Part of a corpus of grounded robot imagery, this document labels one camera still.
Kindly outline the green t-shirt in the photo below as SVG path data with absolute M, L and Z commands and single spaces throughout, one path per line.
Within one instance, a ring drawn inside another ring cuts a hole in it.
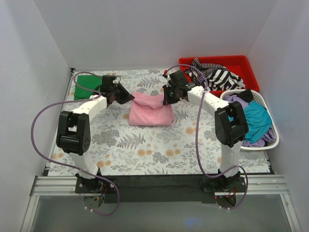
M 95 90 L 101 85 L 101 79 L 93 75 L 79 75 L 77 77 L 77 84 L 79 86 L 75 86 L 74 100 L 89 99 L 93 92 L 85 90 L 80 86 Z

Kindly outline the pink t-shirt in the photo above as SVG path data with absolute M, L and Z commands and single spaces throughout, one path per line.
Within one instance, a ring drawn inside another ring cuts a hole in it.
M 164 95 L 150 96 L 133 92 L 129 125 L 131 126 L 171 126 L 174 112 L 171 105 L 163 105 Z

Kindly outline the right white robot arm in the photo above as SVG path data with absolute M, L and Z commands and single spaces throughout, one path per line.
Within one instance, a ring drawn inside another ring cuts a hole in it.
M 238 101 L 229 103 L 211 94 L 202 85 L 188 82 L 181 70 L 171 74 L 165 71 L 163 77 L 167 80 L 163 86 L 164 105 L 175 104 L 184 99 L 199 106 L 197 121 L 200 121 L 203 110 L 214 118 L 215 135 L 221 143 L 221 164 L 218 174 L 207 174 L 200 158 L 197 158 L 197 162 L 206 178 L 217 179 L 222 191 L 231 191 L 240 178 L 240 147 L 249 131 L 241 104 Z

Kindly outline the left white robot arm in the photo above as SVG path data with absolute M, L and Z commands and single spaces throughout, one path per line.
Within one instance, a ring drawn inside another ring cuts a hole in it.
M 78 177 L 87 179 L 86 187 L 92 193 L 102 190 L 103 182 L 96 176 L 99 168 L 93 161 L 90 122 L 113 102 L 125 104 L 135 99 L 120 83 L 118 75 L 104 75 L 101 84 L 90 91 L 90 97 L 72 111 L 62 111 L 59 116 L 56 145 L 73 160 Z

